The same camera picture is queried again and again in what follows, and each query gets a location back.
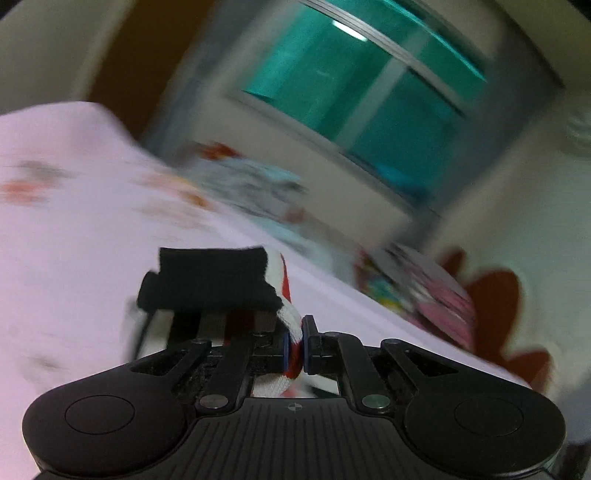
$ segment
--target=pink bedsheet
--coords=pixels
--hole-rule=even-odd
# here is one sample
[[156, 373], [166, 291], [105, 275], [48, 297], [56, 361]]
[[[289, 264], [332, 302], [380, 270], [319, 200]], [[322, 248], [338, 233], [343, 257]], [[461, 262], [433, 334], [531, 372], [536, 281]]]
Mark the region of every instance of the pink bedsheet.
[[514, 380], [329, 277], [140, 150], [90, 103], [0, 116], [0, 478], [38, 473], [21, 434], [38, 395], [125, 361], [129, 307], [159, 247], [283, 252], [293, 303], [321, 331], [402, 338]]

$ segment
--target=ribbed surface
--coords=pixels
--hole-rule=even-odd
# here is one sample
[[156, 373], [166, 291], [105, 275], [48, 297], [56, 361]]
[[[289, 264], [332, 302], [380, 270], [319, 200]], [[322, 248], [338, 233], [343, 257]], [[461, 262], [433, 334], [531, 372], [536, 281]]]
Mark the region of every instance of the ribbed surface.
[[[37, 480], [59, 480], [43, 473]], [[385, 419], [357, 415], [342, 398], [247, 399], [202, 419], [158, 465], [126, 480], [453, 480], [416, 457]], [[550, 480], [537, 473], [530, 480]]]

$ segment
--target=window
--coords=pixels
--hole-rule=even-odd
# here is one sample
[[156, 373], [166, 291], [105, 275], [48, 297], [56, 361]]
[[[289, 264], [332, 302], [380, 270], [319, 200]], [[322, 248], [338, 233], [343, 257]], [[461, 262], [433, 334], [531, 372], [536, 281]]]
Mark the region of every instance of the window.
[[418, 204], [437, 185], [463, 110], [485, 81], [414, 4], [305, 0], [243, 91]]

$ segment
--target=black fabric pad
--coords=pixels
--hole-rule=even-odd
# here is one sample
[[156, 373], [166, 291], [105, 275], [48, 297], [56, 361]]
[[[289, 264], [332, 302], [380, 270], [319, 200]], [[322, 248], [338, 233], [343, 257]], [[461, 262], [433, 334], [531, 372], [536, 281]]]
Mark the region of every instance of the black fabric pad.
[[277, 312], [282, 301], [265, 281], [267, 252], [248, 249], [160, 249], [160, 273], [148, 272], [138, 294], [146, 312]]

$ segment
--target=teal glass pane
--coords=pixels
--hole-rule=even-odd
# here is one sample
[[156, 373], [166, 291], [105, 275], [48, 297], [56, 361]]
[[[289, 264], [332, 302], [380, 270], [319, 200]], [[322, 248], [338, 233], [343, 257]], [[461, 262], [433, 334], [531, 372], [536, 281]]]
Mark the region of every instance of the teal glass pane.
[[244, 91], [333, 140], [390, 59], [342, 27], [302, 7]]
[[414, 31], [425, 28], [424, 14], [393, 0], [329, 0], [397, 43], [404, 43]]
[[408, 200], [428, 197], [450, 158], [461, 115], [406, 72], [349, 154]]
[[467, 103], [477, 97], [486, 83], [482, 72], [438, 34], [431, 34], [417, 58]]

